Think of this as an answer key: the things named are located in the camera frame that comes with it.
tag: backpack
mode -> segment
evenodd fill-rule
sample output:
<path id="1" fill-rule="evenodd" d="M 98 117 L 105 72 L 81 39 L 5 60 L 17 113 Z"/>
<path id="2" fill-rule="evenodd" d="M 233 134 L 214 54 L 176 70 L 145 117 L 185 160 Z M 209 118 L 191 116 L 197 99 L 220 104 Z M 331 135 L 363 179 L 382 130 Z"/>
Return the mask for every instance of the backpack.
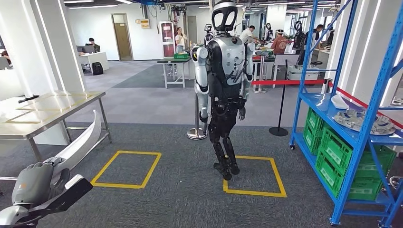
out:
<path id="1" fill-rule="evenodd" d="M 104 69 L 102 68 L 101 63 L 95 62 L 92 64 L 92 75 L 102 75 L 104 73 Z"/>

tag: blue metal shelf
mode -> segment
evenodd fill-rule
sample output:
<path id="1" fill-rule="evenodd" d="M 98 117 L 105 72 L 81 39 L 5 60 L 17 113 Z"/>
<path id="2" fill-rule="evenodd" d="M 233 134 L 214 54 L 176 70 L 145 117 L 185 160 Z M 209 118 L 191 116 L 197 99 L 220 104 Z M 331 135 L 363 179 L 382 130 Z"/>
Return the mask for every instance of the blue metal shelf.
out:
<path id="1" fill-rule="evenodd" d="M 347 28 L 345 30 L 345 37 L 343 38 L 342 48 L 340 50 L 340 58 L 338 60 L 336 75 L 333 80 L 334 85 L 338 85 L 342 66 L 345 59 L 345 54 L 347 51 L 348 42 L 350 39 L 350 34 L 352 31 L 353 23 L 354 23 L 354 15 L 357 10 L 359 0 L 347 0 L 345 1 L 344 6 L 341 10 L 334 16 L 331 25 L 335 22 L 335 20 L 342 14 L 342 12 L 346 9 L 346 6 L 350 3 L 351 8 L 348 15 Z M 317 10 L 318 0 L 313 0 L 313 12 Z M 330 218 L 331 225 L 339 225 L 340 217 L 342 214 L 348 215 L 360 215 L 360 216 L 377 216 L 382 217 L 380 224 L 382 228 L 390 228 L 391 222 L 400 208 L 400 205 L 403 204 L 403 181 L 401 182 L 402 187 L 399 188 L 393 195 L 388 183 L 385 178 L 381 178 L 383 187 L 386 189 L 386 193 L 381 192 L 377 199 L 374 201 L 366 201 L 366 200 L 348 200 L 348 194 L 350 192 L 351 184 L 353 183 L 355 172 L 357 171 L 358 164 L 360 163 L 363 151 L 366 146 L 369 146 L 371 151 L 371 155 L 374 159 L 376 169 L 381 177 L 385 176 L 383 172 L 382 166 L 377 157 L 374 144 L 381 145 L 403 145 L 403 131 L 397 130 L 394 134 L 387 136 L 377 136 L 370 135 L 371 128 L 374 124 L 375 117 L 377 115 L 378 110 L 403 110 L 403 108 L 396 107 L 379 107 L 381 103 L 381 99 L 383 97 L 383 93 L 385 92 L 388 80 L 392 77 L 392 75 L 396 74 L 402 67 L 403 61 L 400 61 L 397 66 L 393 66 L 394 60 L 397 58 L 399 53 L 399 47 L 403 40 L 403 2 L 400 5 L 400 11 L 396 20 L 396 23 L 393 28 L 393 32 L 391 38 L 389 40 L 389 44 L 386 50 L 386 54 L 384 56 L 384 60 L 382 62 L 382 66 L 380 68 L 378 78 L 376 80 L 374 90 L 371 95 L 371 99 L 368 104 L 368 108 L 366 109 L 365 119 L 363 121 L 360 132 L 355 132 L 349 128 L 339 125 L 333 120 L 333 117 L 337 114 L 339 110 L 337 110 L 330 98 L 336 94 L 337 86 L 332 88 L 331 93 L 329 94 L 310 94 L 304 93 L 306 91 L 305 88 L 305 76 L 308 69 L 309 64 L 309 56 L 312 53 L 312 37 L 313 37 L 313 29 L 315 25 L 315 17 L 316 14 L 312 14 L 310 20 L 309 33 L 307 37 L 307 50 L 304 55 L 304 64 L 301 73 L 301 81 L 299 84 L 298 98 L 295 110 L 294 123 L 291 132 L 291 138 L 289 141 L 290 146 L 294 146 L 294 142 L 301 148 L 302 153 L 307 158 L 309 165 L 313 168 L 315 174 L 319 177 L 320 182 L 324 186 L 326 192 L 335 203 L 333 214 Z M 329 27 L 326 28 L 321 35 L 319 40 L 322 40 L 322 37 L 329 30 Z M 301 102 L 304 101 L 308 104 L 310 108 L 312 108 L 325 122 L 336 131 L 350 146 L 353 151 L 351 154 L 351 158 L 348 164 L 348 168 L 346 170 L 343 184 L 341 186 L 338 197 L 335 198 L 333 193 L 330 191 L 329 187 L 327 187 L 326 183 L 322 180 L 321 176 L 315 169 L 316 156 L 311 155 L 310 151 L 305 144 L 303 134 L 297 133 L 297 123 L 299 110 L 301 107 Z M 346 101 L 350 108 L 356 110 L 363 110 L 362 107 L 355 105 L 349 101 Z M 384 211 L 362 211 L 362 210 L 350 210 L 345 209 L 346 203 L 354 203 L 354 204 L 376 204 L 384 206 Z"/>
<path id="2" fill-rule="evenodd" d="M 331 94 L 302 93 L 301 99 L 308 104 L 333 130 L 344 138 L 351 146 L 357 144 L 359 132 L 353 131 L 334 121 L 333 116 L 341 109 L 337 109 L 330 100 Z M 351 109 L 358 111 L 363 108 L 345 100 Z M 380 145 L 403 145 L 403 132 L 396 130 L 396 133 L 386 136 L 370 135 L 371 142 Z"/>

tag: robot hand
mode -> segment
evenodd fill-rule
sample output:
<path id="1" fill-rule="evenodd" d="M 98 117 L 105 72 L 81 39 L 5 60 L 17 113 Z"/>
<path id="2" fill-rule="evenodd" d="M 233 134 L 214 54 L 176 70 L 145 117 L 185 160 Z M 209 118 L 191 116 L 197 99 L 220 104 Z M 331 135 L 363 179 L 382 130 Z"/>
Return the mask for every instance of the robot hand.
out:
<path id="1" fill-rule="evenodd" d="M 242 107 L 239 109 L 239 111 L 240 111 L 239 119 L 242 121 L 245 119 L 246 109 L 245 109 L 245 107 Z"/>

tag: carpet floor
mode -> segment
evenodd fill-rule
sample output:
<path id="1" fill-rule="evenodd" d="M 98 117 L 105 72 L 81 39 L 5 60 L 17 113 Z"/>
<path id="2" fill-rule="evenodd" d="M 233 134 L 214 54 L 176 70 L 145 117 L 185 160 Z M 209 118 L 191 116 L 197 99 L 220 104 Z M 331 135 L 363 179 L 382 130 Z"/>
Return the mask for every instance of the carpet floor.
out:
<path id="1" fill-rule="evenodd" d="M 237 155 L 274 159 L 287 197 L 229 194 L 212 168 L 216 161 L 209 140 L 191 141 L 189 125 L 111 123 L 114 142 L 99 144 L 77 167 L 92 180 L 119 150 L 159 152 L 161 157 L 143 189 L 94 187 L 64 213 L 42 219 L 39 228 L 328 228 L 333 203 L 289 137 L 276 137 L 268 127 L 236 126 L 231 139 Z M 43 157 L 57 154 L 61 146 L 40 146 Z M 155 155 L 120 154 L 97 182 L 139 185 Z M 17 176 L 34 163 L 28 145 L 0 159 L 2 176 Z M 241 173 L 228 182 L 229 189 L 280 193 L 269 161 L 238 159 Z M 396 165 L 402 166 L 401 160 Z M 11 204 L 13 182 L 2 182 L 5 196 L 0 208 Z M 403 213 L 394 227 L 401 227 Z M 376 228 L 373 217 L 342 216 L 343 228 Z"/>

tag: red stanchion rope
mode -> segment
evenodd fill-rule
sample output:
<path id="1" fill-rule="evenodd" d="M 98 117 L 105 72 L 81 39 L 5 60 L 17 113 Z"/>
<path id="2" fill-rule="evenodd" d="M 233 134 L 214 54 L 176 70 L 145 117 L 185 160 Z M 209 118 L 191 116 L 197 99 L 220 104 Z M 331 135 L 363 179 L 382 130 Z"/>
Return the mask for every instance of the red stanchion rope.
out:
<path id="1" fill-rule="evenodd" d="M 330 87 L 333 87 L 333 83 L 332 83 L 332 82 L 329 82 L 329 86 L 330 86 Z M 346 96 L 347 98 L 349 98 L 349 99 L 351 99 L 352 101 L 356 102 L 357 104 L 361 105 L 362 107 L 368 108 L 368 105 L 367 105 L 366 103 L 364 103 L 364 102 L 361 101 L 360 99 L 358 99 L 358 98 L 352 96 L 352 95 L 349 94 L 348 92 L 346 92 L 346 91 L 340 89 L 339 87 L 338 87 L 336 90 L 337 90 L 338 92 L 340 92 L 341 94 L 343 94 L 344 96 Z M 385 115 L 385 114 L 383 114 L 383 113 L 381 113 L 381 112 L 379 112 L 379 111 L 378 111 L 378 114 L 388 117 L 388 118 L 390 119 L 390 121 L 391 121 L 393 124 L 395 124 L 396 126 L 398 126 L 400 129 L 403 129 L 403 124 L 397 122 L 396 120 L 390 118 L 389 116 L 387 116 L 387 115 Z"/>
<path id="2" fill-rule="evenodd" d="M 253 81 L 252 85 L 299 85 L 300 80 L 261 80 Z M 324 79 L 318 80 L 305 80 L 306 85 L 323 84 Z"/>

